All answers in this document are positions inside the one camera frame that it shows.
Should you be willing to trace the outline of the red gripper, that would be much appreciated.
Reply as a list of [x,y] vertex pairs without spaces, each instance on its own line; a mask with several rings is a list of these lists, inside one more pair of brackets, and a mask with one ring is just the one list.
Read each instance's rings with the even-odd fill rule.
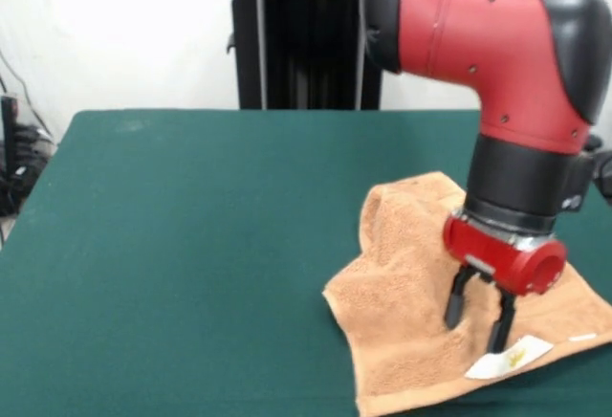
[[454,329],[462,319],[467,284],[477,271],[487,274],[501,288],[500,314],[492,325],[487,352],[503,352],[514,322],[515,296],[541,295],[551,289],[563,272],[566,247],[551,236],[493,235],[454,215],[444,224],[443,241],[455,259],[470,265],[461,266],[452,281],[444,317],[447,328]]

